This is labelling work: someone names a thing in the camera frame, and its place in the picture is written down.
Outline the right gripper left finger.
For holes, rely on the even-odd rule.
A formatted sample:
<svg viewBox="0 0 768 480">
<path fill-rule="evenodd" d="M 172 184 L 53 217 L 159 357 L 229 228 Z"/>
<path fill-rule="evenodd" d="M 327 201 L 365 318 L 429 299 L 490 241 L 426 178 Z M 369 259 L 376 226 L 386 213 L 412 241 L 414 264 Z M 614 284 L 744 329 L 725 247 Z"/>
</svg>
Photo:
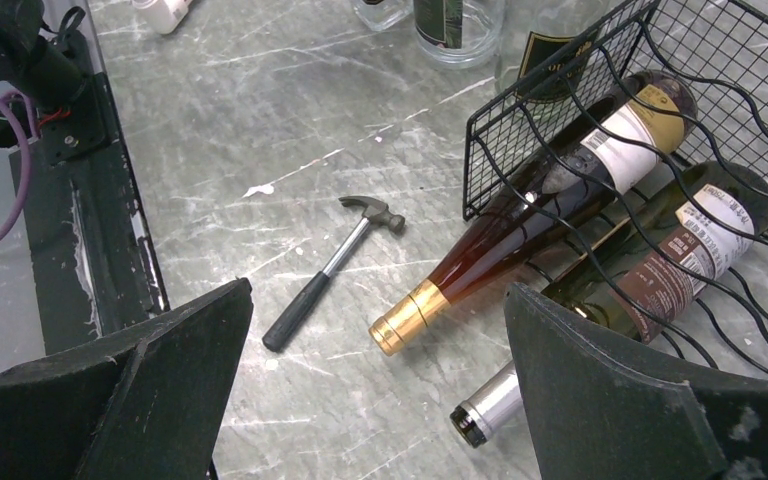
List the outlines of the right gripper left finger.
<svg viewBox="0 0 768 480">
<path fill-rule="evenodd" d="M 0 373 L 0 479 L 204 479 L 253 314 L 236 279 Z"/>
</svg>

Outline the clear frosted wine bottle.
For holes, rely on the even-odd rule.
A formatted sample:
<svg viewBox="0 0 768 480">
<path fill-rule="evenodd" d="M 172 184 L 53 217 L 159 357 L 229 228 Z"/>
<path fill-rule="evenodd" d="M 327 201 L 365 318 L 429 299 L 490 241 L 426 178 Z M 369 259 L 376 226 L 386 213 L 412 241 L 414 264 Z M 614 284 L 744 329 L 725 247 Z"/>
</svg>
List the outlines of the clear frosted wine bottle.
<svg viewBox="0 0 768 480">
<path fill-rule="evenodd" d="M 495 89 L 502 93 L 525 76 L 540 80 L 583 55 L 598 32 L 579 36 L 612 6 L 610 1 L 509 1 L 495 67 Z"/>
</svg>

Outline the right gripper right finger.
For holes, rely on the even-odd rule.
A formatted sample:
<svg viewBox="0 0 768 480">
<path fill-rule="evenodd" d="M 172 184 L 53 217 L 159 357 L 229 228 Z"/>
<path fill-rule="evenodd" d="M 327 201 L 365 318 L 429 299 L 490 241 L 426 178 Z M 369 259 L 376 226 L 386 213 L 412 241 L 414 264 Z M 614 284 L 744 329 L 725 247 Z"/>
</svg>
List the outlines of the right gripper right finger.
<svg viewBox="0 0 768 480">
<path fill-rule="evenodd" d="M 659 352 L 522 283 L 504 306 L 545 479 L 768 479 L 768 380 Z"/>
</svg>

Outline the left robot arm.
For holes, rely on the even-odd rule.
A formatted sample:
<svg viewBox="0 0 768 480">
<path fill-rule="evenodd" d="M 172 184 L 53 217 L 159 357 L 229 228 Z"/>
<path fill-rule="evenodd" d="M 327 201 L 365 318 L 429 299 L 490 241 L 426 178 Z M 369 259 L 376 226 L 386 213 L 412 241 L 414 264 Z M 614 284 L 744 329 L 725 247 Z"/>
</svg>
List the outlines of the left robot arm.
<svg viewBox="0 0 768 480">
<path fill-rule="evenodd" d="M 87 76 L 40 34 L 44 13 L 42 1 L 0 1 L 0 82 L 51 110 L 75 102 Z"/>
</svg>

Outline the clear bottle dark label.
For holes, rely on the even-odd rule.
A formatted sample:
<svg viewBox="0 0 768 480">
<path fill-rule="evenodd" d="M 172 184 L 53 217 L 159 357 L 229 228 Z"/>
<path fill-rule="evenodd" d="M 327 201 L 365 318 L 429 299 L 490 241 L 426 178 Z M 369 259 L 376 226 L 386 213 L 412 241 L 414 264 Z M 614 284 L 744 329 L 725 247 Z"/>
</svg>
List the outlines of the clear bottle dark label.
<svg viewBox="0 0 768 480">
<path fill-rule="evenodd" d="M 478 67 L 497 54 L 508 1 L 414 0 L 412 7 L 416 44 L 440 68 Z"/>
</svg>

